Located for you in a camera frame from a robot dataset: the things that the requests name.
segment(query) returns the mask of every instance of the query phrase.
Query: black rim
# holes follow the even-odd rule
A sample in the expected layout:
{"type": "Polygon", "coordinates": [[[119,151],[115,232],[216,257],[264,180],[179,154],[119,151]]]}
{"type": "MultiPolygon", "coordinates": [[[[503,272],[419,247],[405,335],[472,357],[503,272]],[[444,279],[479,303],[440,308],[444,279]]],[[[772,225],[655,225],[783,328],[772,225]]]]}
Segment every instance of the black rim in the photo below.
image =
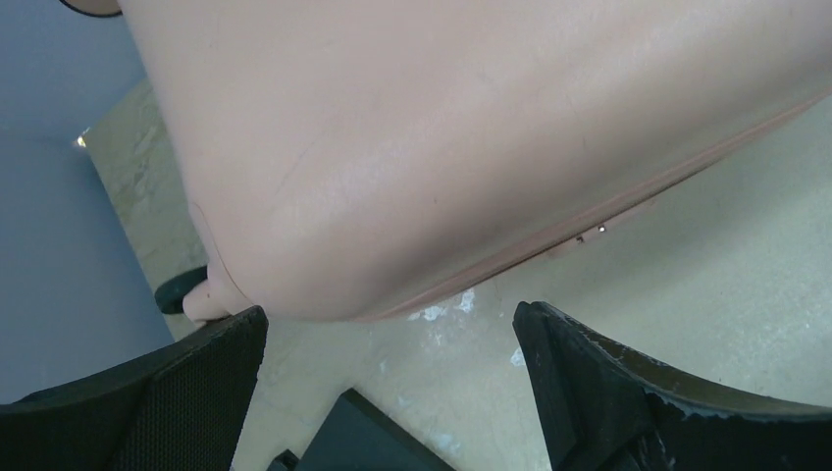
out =
{"type": "Polygon", "coordinates": [[[118,12],[116,12],[116,13],[108,13],[108,14],[106,14],[106,15],[97,15],[97,14],[95,14],[95,13],[89,13],[89,12],[85,12],[84,10],[79,10],[78,8],[74,7],[73,5],[70,5],[69,3],[67,3],[67,0],[58,0],[58,1],[59,1],[59,2],[61,2],[61,3],[63,3],[63,4],[64,4],[64,6],[65,6],[65,7],[67,7],[67,8],[69,8],[70,10],[72,10],[72,11],[74,11],[74,12],[76,12],[76,13],[80,13],[80,14],[82,14],[82,15],[86,16],[86,17],[92,17],[92,18],[115,18],[115,17],[120,17],[120,16],[122,15],[122,11],[121,11],[121,10],[119,10],[119,11],[118,11],[118,12]]]}
{"type": "Polygon", "coordinates": [[[167,280],[156,289],[156,305],[162,314],[182,314],[185,295],[205,280],[208,280],[208,267],[194,268],[167,280]]]}

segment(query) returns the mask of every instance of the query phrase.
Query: brown circular object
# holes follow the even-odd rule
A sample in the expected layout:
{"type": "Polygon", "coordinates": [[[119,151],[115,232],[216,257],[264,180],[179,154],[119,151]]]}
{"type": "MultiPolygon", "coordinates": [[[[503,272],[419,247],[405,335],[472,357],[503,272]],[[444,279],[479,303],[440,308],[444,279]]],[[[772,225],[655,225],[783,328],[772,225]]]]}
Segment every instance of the brown circular object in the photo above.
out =
{"type": "Polygon", "coordinates": [[[61,3],[78,13],[96,17],[117,17],[122,13],[122,7],[117,0],[60,0],[61,3]]]}

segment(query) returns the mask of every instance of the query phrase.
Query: beige floor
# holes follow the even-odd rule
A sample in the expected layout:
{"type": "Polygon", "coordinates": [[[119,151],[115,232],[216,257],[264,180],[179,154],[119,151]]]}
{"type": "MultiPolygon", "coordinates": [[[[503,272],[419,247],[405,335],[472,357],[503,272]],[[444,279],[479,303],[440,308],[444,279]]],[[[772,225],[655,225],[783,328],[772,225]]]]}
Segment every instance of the beige floor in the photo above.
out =
{"type": "Polygon", "coordinates": [[[273,321],[235,469],[302,453],[351,387],[456,469],[550,469],[511,329],[521,300],[712,381],[832,406],[830,129],[827,99],[587,243],[409,319],[273,321]]]}

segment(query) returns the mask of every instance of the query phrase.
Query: marble floor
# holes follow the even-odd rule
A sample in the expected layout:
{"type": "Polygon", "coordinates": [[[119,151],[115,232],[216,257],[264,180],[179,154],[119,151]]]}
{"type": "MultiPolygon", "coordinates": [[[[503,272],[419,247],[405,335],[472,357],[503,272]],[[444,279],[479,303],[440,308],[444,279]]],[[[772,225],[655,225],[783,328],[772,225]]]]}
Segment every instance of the marble floor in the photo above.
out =
{"type": "Polygon", "coordinates": [[[511,328],[521,300],[712,381],[832,406],[830,129],[827,99],[586,243],[410,317],[272,321],[234,468],[301,454],[355,387],[460,471],[550,469],[511,328]]]}

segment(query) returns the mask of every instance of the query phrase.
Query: beige cushion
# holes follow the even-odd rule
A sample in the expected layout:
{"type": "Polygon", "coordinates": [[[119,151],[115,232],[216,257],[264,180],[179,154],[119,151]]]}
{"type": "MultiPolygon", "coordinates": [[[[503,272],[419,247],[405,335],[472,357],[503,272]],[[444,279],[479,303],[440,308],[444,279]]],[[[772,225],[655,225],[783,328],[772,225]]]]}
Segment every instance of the beige cushion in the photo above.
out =
{"type": "Polygon", "coordinates": [[[832,86],[828,0],[121,4],[211,260],[194,319],[414,310],[832,86]]]}

